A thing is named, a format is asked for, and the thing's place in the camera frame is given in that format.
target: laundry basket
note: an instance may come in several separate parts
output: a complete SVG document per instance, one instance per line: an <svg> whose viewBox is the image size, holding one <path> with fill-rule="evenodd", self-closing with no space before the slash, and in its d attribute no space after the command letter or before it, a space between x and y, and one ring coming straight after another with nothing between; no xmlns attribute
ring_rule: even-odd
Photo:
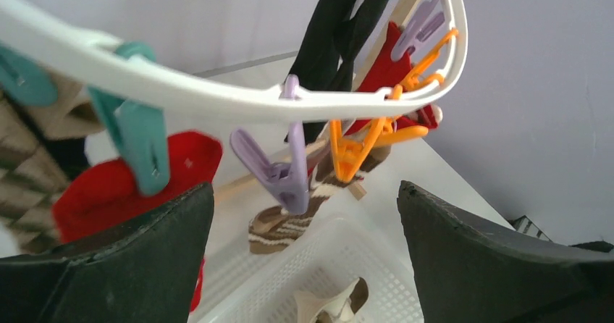
<svg viewBox="0 0 614 323"><path fill-rule="evenodd" d="M308 232L215 306L200 323L296 323L295 290L328 298L362 277L369 299L356 322L423 322L413 272L382 240L336 214Z"/></svg>

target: white plastic frame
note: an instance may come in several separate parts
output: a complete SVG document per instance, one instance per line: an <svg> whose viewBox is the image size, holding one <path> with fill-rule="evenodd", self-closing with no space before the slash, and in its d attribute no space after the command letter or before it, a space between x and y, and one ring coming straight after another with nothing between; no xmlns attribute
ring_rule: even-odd
<svg viewBox="0 0 614 323"><path fill-rule="evenodd" d="M300 101L280 99L280 85L259 90L215 83L147 61L124 60L112 51L122 40L108 33L83 30L46 14L25 0L0 0L0 41L76 80L160 109L182 114L250 122L293 122L391 117L412 112L444 96L458 82L467 57L467 19L463 0L444 0L449 28L459 36L449 42L445 78L385 100L391 88L376 93L307 91Z"/></svg>

